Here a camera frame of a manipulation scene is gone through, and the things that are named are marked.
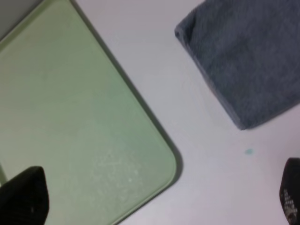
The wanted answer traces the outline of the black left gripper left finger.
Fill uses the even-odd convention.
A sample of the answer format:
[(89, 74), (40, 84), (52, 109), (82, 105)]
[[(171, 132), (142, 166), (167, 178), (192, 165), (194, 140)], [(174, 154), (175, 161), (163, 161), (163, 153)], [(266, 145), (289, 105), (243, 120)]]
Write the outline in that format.
[(0, 187), (2, 225), (43, 225), (49, 212), (44, 169), (32, 166)]

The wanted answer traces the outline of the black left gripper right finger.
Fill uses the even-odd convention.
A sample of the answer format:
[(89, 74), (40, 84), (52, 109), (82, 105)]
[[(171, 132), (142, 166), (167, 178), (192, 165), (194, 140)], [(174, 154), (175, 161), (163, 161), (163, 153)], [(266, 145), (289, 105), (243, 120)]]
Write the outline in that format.
[(285, 164), (279, 198), (290, 225), (300, 224), (300, 159), (289, 158)]

